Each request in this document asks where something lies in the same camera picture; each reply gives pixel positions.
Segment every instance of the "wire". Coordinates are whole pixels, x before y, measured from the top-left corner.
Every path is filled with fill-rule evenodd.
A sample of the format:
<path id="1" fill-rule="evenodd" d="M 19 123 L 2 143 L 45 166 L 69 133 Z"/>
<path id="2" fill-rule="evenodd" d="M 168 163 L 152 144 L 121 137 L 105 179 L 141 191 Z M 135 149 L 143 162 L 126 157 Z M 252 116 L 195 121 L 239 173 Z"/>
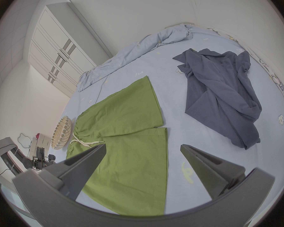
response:
<path id="1" fill-rule="evenodd" d="M 28 147 L 24 147 L 24 146 L 21 144 L 21 142 L 19 141 L 19 138 L 21 137 L 22 134 L 23 134 L 23 133 L 20 133 L 20 135 L 19 135 L 17 141 L 20 143 L 20 145 L 21 145 L 24 149 L 28 149 L 28 148 L 30 147 L 30 145 L 29 145 Z"/>
<path id="2" fill-rule="evenodd" d="M 0 150 L 1 150 L 2 148 L 4 148 L 4 147 L 8 147 L 8 146 L 11 146 L 11 145 L 17 146 L 15 143 L 12 143 L 12 144 L 9 144 L 9 145 L 7 145 L 7 146 L 1 147 Z"/>
<path id="3" fill-rule="evenodd" d="M 1 176 L 5 171 L 7 171 L 7 170 L 9 170 L 9 169 L 5 169 L 2 173 L 0 173 L 0 176 Z"/>

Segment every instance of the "navy garment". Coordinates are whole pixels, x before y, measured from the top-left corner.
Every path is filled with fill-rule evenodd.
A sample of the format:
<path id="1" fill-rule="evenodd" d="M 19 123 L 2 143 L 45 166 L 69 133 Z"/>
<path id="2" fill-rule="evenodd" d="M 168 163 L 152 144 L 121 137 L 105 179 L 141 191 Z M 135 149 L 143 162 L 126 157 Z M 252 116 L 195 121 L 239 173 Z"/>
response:
<path id="1" fill-rule="evenodd" d="M 189 49 L 174 59 L 187 77 L 185 113 L 248 149 L 260 142 L 254 122 L 262 111 L 247 72 L 250 57 L 228 51 Z"/>

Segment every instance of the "bed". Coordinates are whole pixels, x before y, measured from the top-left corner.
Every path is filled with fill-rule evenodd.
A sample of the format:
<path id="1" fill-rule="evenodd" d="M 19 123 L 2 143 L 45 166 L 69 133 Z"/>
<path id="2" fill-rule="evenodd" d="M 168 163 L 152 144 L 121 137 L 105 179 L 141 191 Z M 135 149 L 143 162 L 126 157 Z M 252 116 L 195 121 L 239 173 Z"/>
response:
<path id="1" fill-rule="evenodd" d="M 275 177 L 271 191 L 254 215 L 256 217 L 274 201 L 284 187 L 284 122 L 279 122 L 280 117 L 284 118 L 284 96 L 269 74 L 251 57 L 248 77 L 263 108 L 255 122 L 261 142 L 248 150 L 234 146 L 228 138 L 185 114 L 187 79 L 177 68 L 181 62 L 172 58 L 189 48 L 196 51 L 208 48 L 218 53 L 232 51 L 236 54 L 244 51 L 237 42 L 223 38 L 214 31 L 193 27 L 191 40 L 155 48 L 85 90 L 76 91 L 62 116 L 67 115 L 72 120 L 73 130 L 76 118 L 87 108 L 147 75 L 162 109 L 163 127 L 168 130 L 169 166 L 165 214 L 188 210 L 211 201 L 198 176 L 193 171 L 190 171 L 192 174 L 189 176 L 184 174 L 191 166 L 180 152 L 180 146 L 188 144 L 244 166 L 246 175 L 253 168 L 259 167 Z M 56 162 L 65 160 L 69 142 L 60 150 L 49 150 L 49 154 L 56 156 Z M 76 201 L 113 213 L 83 192 Z"/>

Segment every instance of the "drawstring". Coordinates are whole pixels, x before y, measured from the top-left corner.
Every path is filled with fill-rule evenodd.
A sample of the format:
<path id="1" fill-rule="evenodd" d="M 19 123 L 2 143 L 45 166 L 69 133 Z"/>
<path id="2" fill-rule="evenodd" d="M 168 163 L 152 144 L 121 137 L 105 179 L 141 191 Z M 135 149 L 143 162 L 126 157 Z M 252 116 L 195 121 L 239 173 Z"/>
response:
<path id="1" fill-rule="evenodd" d="M 72 142 L 79 142 L 79 143 L 82 144 L 83 146 L 91 147 L 91 146 L 89 146 L 89 145 L 93 145 L 93 144 L 98 144 L 98 143 L 104 142 L 104 141 L 83 142 L 83 141 L 79 140 L 79 139 L 75 136 L 74 133 L 73 133 L 73 136 L 75 137 L 75 140 L 72 140 L 72 141 L 70 142 L 70 144 L 71 144 Z"/>

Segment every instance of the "mirror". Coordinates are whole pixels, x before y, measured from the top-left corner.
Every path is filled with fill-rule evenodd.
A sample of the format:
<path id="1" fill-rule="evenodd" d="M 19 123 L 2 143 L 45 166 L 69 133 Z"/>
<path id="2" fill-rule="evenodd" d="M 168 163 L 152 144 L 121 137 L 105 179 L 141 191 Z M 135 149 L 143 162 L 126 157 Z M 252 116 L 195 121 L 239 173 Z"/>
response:
<path id="1" fill-rule="evenodd" d="M 76 202 L 126 216 L 212 200 L 182 144 L 258 167 L 275 182 L 252 227 L 284 189 L 284 18 L 270 0 L 14 0 L 0 20 L 6 137 L 36 174 L 106 144 Z M 14 166 L 0 155 L 4 194 Z"/>

